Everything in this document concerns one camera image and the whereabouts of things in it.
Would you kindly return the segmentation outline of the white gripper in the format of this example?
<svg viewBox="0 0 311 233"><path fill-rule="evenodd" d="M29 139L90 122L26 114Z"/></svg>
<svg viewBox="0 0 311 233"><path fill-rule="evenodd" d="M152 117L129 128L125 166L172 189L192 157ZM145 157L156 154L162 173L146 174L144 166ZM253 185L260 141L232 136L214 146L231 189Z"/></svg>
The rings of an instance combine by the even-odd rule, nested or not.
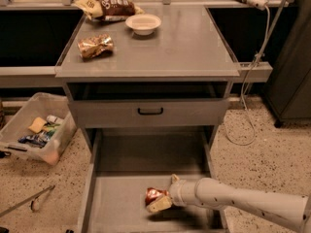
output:
<svg viewBox="0 0 311 233"><path fill-rule="evenodd" d="M172 184L169 187L170 197L166 195L157 197L147 206L149 213L167 210L172 207L172 203L179 207L195 204L195 182L180 180L176 174L171 175L171 182Z"/></svg>

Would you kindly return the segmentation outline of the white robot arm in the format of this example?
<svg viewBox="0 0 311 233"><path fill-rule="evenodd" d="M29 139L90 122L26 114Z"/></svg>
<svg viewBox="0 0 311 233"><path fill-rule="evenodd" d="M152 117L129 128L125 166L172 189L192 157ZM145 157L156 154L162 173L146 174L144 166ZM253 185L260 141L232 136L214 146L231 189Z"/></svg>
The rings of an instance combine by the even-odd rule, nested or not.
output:
<svg viewBox="0 0 311 233"><path fill-rule="evenodd" d="M296 233L311 233L309 196L237 188L212 178L190 181L173 174L167 190L147 189L145 204L150 213L172 206L193 205L218 211L234 207Z"/></svg>

